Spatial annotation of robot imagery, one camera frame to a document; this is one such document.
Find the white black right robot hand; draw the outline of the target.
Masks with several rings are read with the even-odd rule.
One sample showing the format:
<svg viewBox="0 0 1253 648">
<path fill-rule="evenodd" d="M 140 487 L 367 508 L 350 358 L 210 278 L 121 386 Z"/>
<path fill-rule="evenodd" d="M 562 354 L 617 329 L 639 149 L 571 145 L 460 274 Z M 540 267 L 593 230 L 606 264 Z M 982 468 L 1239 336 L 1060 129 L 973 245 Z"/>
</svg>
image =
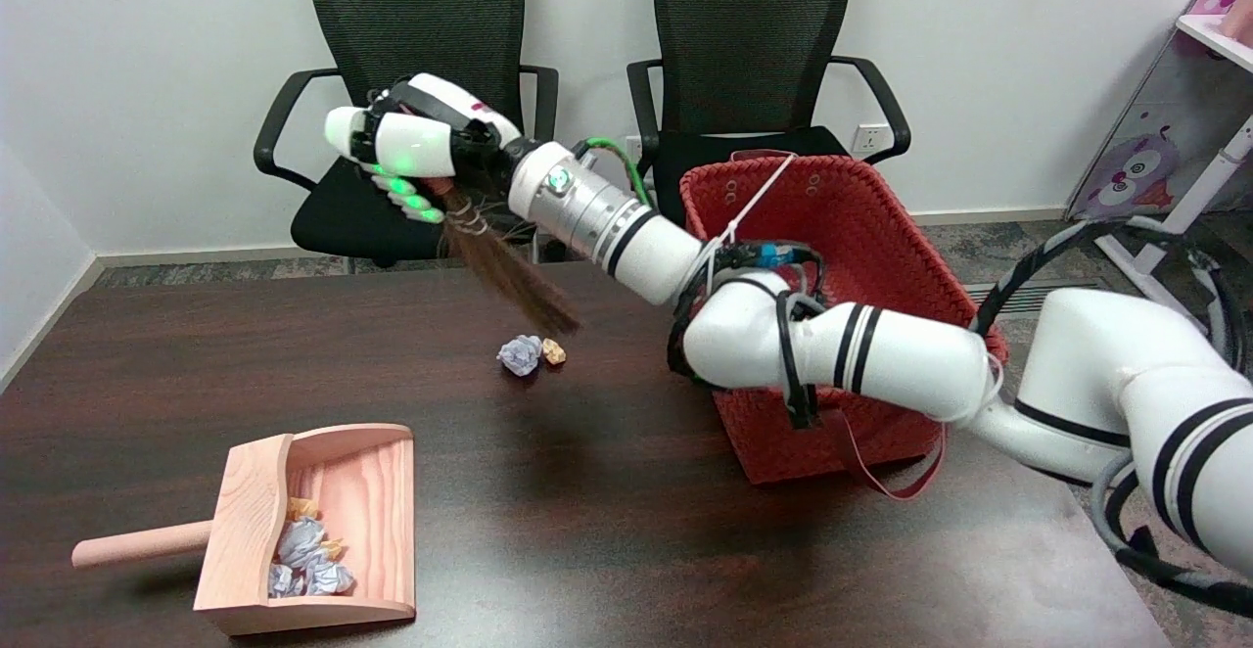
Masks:
<svg viewBox="0 0 1253 648">
<path fill-rule="evenodd" d="M 469 180 L 482 174 L 506 191 L 520 158 L 538 147 L 510 118 L 429 73 L 393 83 L 365 108 L 335 108 L 323 135 L 407 219 L 469 236 L 489 231 Z"/>
</svg>

